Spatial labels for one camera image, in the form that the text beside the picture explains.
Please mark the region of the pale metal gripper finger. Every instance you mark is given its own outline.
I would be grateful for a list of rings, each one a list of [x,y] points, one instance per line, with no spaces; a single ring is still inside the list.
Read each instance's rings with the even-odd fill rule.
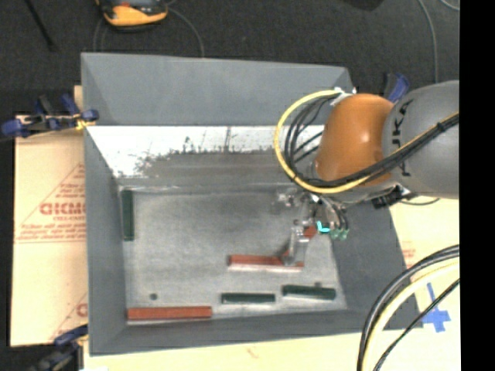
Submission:
[[[303,227],[291,228],[291,236],[284,252],[284,265],[290,267],[303,266],[310,238],[305,235]]]

